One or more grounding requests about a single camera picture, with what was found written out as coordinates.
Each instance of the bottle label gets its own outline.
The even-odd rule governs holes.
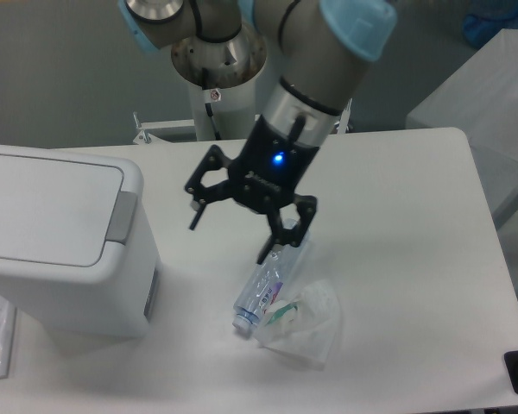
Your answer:
[[[276,283],[276,285],[269,287],[269,289],[262,296],[261,302],[259,303],[259,309],[262,309],[262,313],[265,313],[267,308],[276,300],[282,285],[284,285],[282,282]]]

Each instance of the table surface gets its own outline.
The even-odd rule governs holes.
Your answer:
[[[21,314],[0,412],[451,411],[518,405],[503,354],[518,304],[457,129],[330,137],[298,190],[319,197],[285,296],[336,287],[343,322],[324,371],[245,341],[232,304],[268,226],[231,201],[195,232],[183,185],[209,143],[78,149],[129,158],[164,263],[142,339],[46,329]],[[236,156],[241,141],[222,142]],[[221,177],[221,172],[212,179]]]

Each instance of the white box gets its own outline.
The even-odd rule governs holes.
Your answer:
[[[50,327],[142,336],[161,264],[129,160],[0,146],[0,295]]]

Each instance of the robotic arm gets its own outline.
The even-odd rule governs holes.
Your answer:
[[[144,3],[144,0],[127,0],[127,5],[130,8],[131,3],[138,1]],[[163,6],[185,3],[182,0],[148,2]],[[187,2],[192,7],[182,4],[178,13],[190,9],[195,22],[196,7],[205,7],[205,4],[210,10],[225,8],[216,16],[229,16],[227,22],[232,22],[233,28],[239,22],[237,10],[233,9],[236,5],[231,1]],[[193,197],[193,208],[197,211],[191,229],[195,229],[208,204],[228,198],[265,215],[272,235],[259,253],[257,263],[262,263],[276,244],[295,247],[301,244],[316,214],[317,199],[295,194],[295,188],[370,63],[379,59],[396,24],[396,14],[383,0],[240,0],[239,3],[256,29],[276,42],[287,56],[287,70],[242,152],[231,160],[220,147],[212,146],[186,183],[185,190]],[[167,19],[177,16],[176,11],[173,13]],[[219,28],[213,24],[212,27],[220,30],[222,26],[222,35],[226,36],[220,40],[226,41],[230,37],[230,25],[221,22],[218,20]],[[201,32],[198,24],[187,26],[190,30],[165,30],[164,40],[156,41],[157,44],[176,41],[175,32],[181,33],[179,37],[193,32],[204,36],[205,25]],[[146,29],[160,31],[156,26],[144,26]],[[205,39],[211,41],[212,36],[207,34]],[[227,169],[227,180],[210,187],[201,184],[208,171],[221,168]],[[284,229],[280,209],[290,204],[295,205],[300,220],[292,229]]]

